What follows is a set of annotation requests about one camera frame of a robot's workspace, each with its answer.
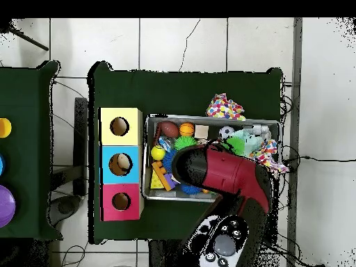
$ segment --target blue object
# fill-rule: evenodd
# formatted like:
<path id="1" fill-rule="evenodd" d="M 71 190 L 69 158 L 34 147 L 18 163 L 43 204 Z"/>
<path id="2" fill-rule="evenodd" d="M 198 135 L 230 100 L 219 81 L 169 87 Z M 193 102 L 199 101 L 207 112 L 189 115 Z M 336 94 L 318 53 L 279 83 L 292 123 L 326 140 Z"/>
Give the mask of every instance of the blue object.
<path id="1" fill-rule="evenodd" d="M 138 164 L 140 158 L 138 146 L 104 145 L 102 149 L 103 184 L 137 184 L 139 182 Z M 132 168 L 127 175 L 116 176 L 110 171 L 108 164 L 114 154 L 127 154 L 130 157 Z"/>
<path id="2" fill-rule="evenodd" d="M 172 161 L 173 157 L 177 153 L 176 149 L 172 149 L 171 152 L 166 152 L 162 160 L 162 165 L 168 173 L 172 173 Z"/>
<path id="3" fill-rule="evenodd" d="M 185 185 L 185 184 L 181 184 L 181 189 L 187 195 L 196 195 L 197 193 L 200 193 L 200 191 L 202 191 L 201 188 L 192 185 Z"/>
<path id="4" fill-rule="evenodd" d="M 3 174 L 4 170 L 5 170 L 5 159 L 3 158 L 2 155 L 0 155 L 0 175 Z"/>

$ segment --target green table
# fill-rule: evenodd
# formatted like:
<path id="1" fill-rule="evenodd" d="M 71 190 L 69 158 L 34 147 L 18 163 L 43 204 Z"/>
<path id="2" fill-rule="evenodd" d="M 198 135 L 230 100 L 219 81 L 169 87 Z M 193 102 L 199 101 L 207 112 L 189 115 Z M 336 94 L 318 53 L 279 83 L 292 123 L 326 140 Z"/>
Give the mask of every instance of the green table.
<path id="1" fill-rule="evenodd" d="M 89 163 L 90 169 L 89 235 L 102 239 L 134 238 L 182 239 L 191 230 L 209 203 L 145 200 L 140 220 L 101 222 L 99 220 L 99 143 L 97 109 L 99 107 L 135 107 L 143 112 L 170 115 L 205 116 L 214 95 L 241 104 L 250 119 L 280 120 L 280 81 L 282 71 L 267 73 L 159 73 L 113 71 L 106 62 L 95 63 L 88 74 Z"/>
<path id="2" fill-rule="evenodd" d="M 0 118 L 8 118 L 12 132 L 0 138 L 6 169 L 0 184 L 16 201 L 14 218 L 0 228 L 0 237 L 60 238 L 47 221 L 50 196 L 51 123 L 49 92 L 57 62 L 37 69 L 0 67 Z"/>

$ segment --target orange basketball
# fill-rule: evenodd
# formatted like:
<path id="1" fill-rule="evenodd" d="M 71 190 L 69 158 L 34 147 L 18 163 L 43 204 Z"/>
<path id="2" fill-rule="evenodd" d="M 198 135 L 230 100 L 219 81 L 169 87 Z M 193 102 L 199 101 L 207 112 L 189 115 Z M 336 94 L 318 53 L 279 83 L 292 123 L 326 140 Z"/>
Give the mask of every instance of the orange basketball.
<path id="1" fill-rule="evenodd" d="M 179 127 L 179 133 L 182 136 L 192 136 L 194 134 L 194 125 L 192 123 L 183 123 Z"/>

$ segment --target blue box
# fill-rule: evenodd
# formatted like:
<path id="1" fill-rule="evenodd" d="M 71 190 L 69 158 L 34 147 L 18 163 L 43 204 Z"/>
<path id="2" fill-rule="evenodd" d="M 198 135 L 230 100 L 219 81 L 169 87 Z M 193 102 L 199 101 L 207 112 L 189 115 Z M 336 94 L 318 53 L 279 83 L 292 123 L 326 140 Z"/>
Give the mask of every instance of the blue box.
<path id="1" fill-rule="evenodd" d="M 102 147 L 103 184 L 138 184 L 140 181 L 141 157 L 138 146 L 108 146 Z M 115 154 L 126 154 L 132 162 L 132 167 L 126 175 L 116 176 L 109 168 L 109 162 Z"/>

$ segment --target yellow toy block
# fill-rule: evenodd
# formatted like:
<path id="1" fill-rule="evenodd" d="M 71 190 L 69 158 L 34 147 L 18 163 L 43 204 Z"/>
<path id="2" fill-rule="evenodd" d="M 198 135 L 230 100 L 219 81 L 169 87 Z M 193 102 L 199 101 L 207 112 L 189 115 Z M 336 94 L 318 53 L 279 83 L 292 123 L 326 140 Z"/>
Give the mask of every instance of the yellow toy block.
<path id="1" fill-rule="evenodd" d="M 164 188 L 161 180 L 159 180 L 159 177 L 154 170 L 152 171 L 151 188 Z"/>
<path id="2" fill-rule="evenodd" d="M 102 124 L 102 145 L 142 145 L 143 117 L 140 110 L 99 108 L 98 112 Z"/>

